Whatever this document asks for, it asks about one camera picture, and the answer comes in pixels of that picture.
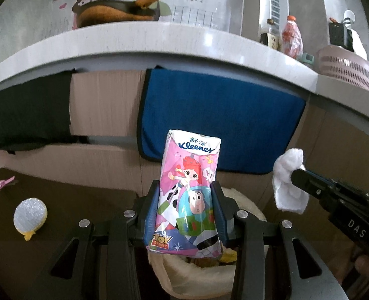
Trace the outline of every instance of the blue towel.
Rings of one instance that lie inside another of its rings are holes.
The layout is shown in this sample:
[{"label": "blue towel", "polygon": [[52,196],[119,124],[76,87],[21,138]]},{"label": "blue towel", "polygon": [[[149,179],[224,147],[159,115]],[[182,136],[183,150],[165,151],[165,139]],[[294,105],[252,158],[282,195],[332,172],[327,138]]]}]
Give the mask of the blue towel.
[{"label": "blue towel", "polygon": [[148,70],[140,103],[141,156],[162,161],[168,130],[222,139],[218,170],[272,171],[305,107],[295,95],[213,75]]}]

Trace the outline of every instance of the pink hair clip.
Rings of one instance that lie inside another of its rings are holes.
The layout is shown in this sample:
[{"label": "pink hair clip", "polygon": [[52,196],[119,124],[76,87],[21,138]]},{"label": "pink hair clip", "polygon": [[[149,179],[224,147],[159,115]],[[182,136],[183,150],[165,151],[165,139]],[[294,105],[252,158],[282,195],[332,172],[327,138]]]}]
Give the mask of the pink hair clip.
[{"label": "pink hair clip", "polygon": [[0,189],[3,188],[5,185],[9,184],[14,179],[15,179],[15,176],[12,176],[11,178],[7,180],[0,180]]}]

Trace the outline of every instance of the bottle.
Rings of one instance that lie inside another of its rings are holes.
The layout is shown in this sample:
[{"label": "bottle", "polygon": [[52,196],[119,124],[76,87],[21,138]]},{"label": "bottle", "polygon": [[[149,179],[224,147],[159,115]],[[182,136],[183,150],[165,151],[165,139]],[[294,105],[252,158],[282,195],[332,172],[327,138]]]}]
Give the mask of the bottle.
[{"label": "bottle", "polygon": [[293,59],[303,54],[303,41],[296,24],[296,17],[291,15],[287,16],[287,23],[282,32],[282,51]]},{"label": "bottle", "polygon": [[274,50],[279,47],[279,30],[275,28],[275,23],[272,19],[267,20],[267,24],[262,27],[260,35],[260,43]]}]

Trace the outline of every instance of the white cloth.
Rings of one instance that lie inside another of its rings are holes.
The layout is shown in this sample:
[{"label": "white cloth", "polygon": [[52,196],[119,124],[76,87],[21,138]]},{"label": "white cloth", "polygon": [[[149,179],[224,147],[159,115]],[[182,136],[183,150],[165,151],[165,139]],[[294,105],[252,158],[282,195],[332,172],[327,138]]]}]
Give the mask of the white cloth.
[{"label": "white cloth", "polygon": [[302,214],[307,207],[309,194],[291,183],[291,173],[304,169],[303,150],[290,149],[276,159],[273,165],[272,185],[276,207],[282,211]]},{"label": "white cloth", "polygon": [[353,37],[353,49],[354,53],[356,53],[358,56],[362,57],[364,60],[368,61],[367,58],[367,52],[365,51],[364,46],[362,45],[361,39],[359,38],[359,35],[357,32],[353,29],[351,30],[351,36]]}]

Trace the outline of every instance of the table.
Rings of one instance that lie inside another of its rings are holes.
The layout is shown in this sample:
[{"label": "table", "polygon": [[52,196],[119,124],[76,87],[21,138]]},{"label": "table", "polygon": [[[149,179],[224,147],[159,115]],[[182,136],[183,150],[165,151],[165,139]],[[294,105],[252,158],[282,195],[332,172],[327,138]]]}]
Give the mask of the table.
[{"label": "table", "polygon": [[[0,169],[0,180],[11,176],[18,182],[0,190],[0,286],[11,300],[23,298],[81,219],[94,223],[110,220],[119,211],[131,208],[137,197],[132,191],[71,185]],[[30,197],[46,204],[48,218],[32,239],[25,241],[14,227],[13,216],[16,206]]]}]

